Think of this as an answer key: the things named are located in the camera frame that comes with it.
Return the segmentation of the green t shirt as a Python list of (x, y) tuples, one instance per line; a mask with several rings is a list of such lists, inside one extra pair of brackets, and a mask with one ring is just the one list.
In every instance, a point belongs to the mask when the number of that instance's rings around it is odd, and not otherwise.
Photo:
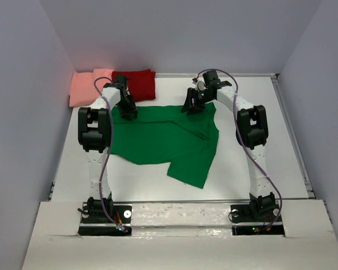
[(139, 106), (133, 120), (112, 110), (112, 154), (136, 165), (169, 164), (167, 175), (182, 183), (203, 188), (216, 155), (219, 130), (216, 107), (188, 115), (181, 106)]

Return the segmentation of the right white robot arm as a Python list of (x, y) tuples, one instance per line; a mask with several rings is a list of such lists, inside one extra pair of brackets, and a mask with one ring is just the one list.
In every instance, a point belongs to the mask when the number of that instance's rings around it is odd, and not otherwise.
[(282, 195), (266, 172), (265, 145), (269, 137), (266, 109), (241, 97), (237, 81), (221, 80), (219, 72), (204, 69), (193, 78), (194, 87), (188, 88), (181, 111), (201, 113), (207, 103), (216, 100), (233, 113), (236, 139), (247, 159), (250, 201), (232, 206), (228, 217), (234, 224), (263, 222), (269, 228), (280, 217)]

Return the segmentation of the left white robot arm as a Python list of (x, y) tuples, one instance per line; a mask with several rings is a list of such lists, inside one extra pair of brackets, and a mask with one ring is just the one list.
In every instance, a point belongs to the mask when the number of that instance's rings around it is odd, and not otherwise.
[(90, 179), (89, 198), (81, 213), (96, 217), (101, 222), (110, 221), (120, 227), (114, 214), (106, 169), (113, 143), (112, 109), (117, 107), (120, 117), (125, 120), (136, 119), (138, 112), (126, 76), (117, 75), (99, 90), (97, 82), (101, 79), (106, 77), (94, 80), (99, 97), (90, 106), (78, 110), (78, 142), (88, 161)]

